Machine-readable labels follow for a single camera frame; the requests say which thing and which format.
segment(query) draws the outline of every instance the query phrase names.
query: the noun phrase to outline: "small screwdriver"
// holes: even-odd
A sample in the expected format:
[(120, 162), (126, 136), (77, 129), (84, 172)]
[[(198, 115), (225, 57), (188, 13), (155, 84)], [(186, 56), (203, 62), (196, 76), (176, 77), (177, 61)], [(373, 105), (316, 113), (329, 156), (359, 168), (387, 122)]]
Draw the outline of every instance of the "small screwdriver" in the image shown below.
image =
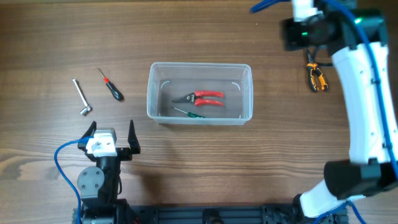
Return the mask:
[(110, 80), (108, 80), (104, 76), (104, 73), (102, 73), (100, 68), (97, 68), (97, 69), (99, 70), (99, 72), (101, 72), (102, 77), (104, 77), (105, 85), (109, 88), (109, 90), (111, 90), (113, 97), (119, 101), (123, 100), (124, 97), (123, 97), (122, 93), (115, 87), (115, 85), (113, 85), (113, 83), (110, 82)]
[(176, 110), (178, 110), (178, 111), (181, 111), (181, 112), (183, 112), (183, 113), (186, 113), (186, 114), (188, 115), (188, 117), (191, 117), (191, 118), (205, 118), (204, 116), (200, 116), (200, 115), (197, 115), (197, 114), (194, 114), (194, 113), (191, 113), (191, 112), (185, 112), (185, 111), (183, 111), (183, 110), (174, 108), (174, 107), (172, 107), (172, 106), (171, 106), (171, 108), (176, 109)]

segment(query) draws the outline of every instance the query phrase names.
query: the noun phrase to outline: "red handle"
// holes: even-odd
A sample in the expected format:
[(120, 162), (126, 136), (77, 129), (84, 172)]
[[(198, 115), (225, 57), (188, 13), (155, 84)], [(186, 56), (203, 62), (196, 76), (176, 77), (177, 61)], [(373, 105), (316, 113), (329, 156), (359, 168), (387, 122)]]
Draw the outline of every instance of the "red handle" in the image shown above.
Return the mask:
[(201, 105), (224, 106), (224, 103), (215, 100), (196, 99), (195, 106), (201, 106)]
[(224, 98), (224, 93), (220, 91), (209, 91), (209, 90), (197, 90), (194, 91), (196, 96), (217, 96)]

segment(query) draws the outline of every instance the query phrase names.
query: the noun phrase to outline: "red pliers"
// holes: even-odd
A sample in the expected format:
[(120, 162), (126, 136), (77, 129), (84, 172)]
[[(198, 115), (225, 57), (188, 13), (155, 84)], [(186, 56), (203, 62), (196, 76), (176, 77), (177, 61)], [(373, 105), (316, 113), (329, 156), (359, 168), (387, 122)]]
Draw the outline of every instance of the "red pliers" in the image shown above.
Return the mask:
[(201, 105), (215, 105), (215, 106), (224, 106), (224, 103), (216, 100), (206, 100), (203, 99), (203, 96), (216, 96), (216, 97), (224, 97), (224, 93), (220, 91), (209, 91), (209, 90), (197, 90), (193, 93), (187, 94), (181, 98), (172, 100), (173, 103), (193, 103), (195, 106)]

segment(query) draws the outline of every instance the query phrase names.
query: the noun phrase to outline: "white plastic casing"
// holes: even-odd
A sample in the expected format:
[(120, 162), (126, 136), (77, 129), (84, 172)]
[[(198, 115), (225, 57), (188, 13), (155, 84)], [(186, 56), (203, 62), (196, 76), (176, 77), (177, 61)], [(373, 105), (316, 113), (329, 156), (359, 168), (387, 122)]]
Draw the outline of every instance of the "white plastic casing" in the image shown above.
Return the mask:
[[(347, 198), (347, 200), (355, 201), (362, 198), (365, 198), (365, 196), (356, 195)], [(337, 200), (337, 198), (330, 193), (325, 180), (321, 181), (312, 190), (305, 192), (300, 197), (303, 213), (309, 218), (315, 218), (325, 212), (333, 210), (345, 203), (345, 201), (346, 200)]]
[(318, 9), (313, 6), (313, 0), (292, 0), (292, 5), (295, 22), (302, 22), (306, 18), (318, 14)]
[[(381, 75), (382, 97), (386, 107), (394, 154), (398, 155), (397, 123), (387, 76), (388, 47), (375, 42), (371, 44), (371, 48), (376, 56)], [(382, 146), (385, 141), (384, 129), (376, 85), (373, 83), (374, 73), (364, 44), (359, 44), (357, 50), (345, 47), (336, 52), (332, 60), (338, 71), (345, 98), (350, 133), (350, 161), (356, 164), (367, 164), (369, 159), (375, 158), (379, 163), (389, 162), (388, 152)], [(346, 200), (361, 198), (364, 196), (355, 195)], [(304, 215), (310, 218), (333, 210), (346, 200), (337, 200), (329, 192), (325, 180), (300, 197)]]
[(113, 128), (97, 129), (93, 138), (88, 140), (86, 149), (87, 153), (94, 157), (117, 156), (115, 144), (116, 133)]

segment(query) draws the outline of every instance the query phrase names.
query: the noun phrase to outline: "socket wrench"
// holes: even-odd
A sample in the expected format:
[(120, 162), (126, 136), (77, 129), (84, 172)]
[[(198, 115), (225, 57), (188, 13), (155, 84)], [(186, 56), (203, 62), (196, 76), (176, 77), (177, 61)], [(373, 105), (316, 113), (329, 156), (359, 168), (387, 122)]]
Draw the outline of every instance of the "socket wrench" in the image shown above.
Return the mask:
[(89, 111), (91, 111), (92, 107), (87, 103), (86, 98), (85, 98), (83, 92), (81, 91), (81, 88), (80, 88), (80, 85), (79, 85), (78, 80), (76, 80), (76, 78), (74, 78), (72, 81), (75, 83), (75, 86), (76, 86), (76, 88), (77, 88), (77, 91), (78, 91), (79, 94), (80, 94), (81, 100), (83, 100), (83, 103), (84, 103), (84, 105), (85, 105), (85, 107), (80, 111), (80, 114), (83, 115), (83, 116), (86, 116), (86, 114), (87, 114)]

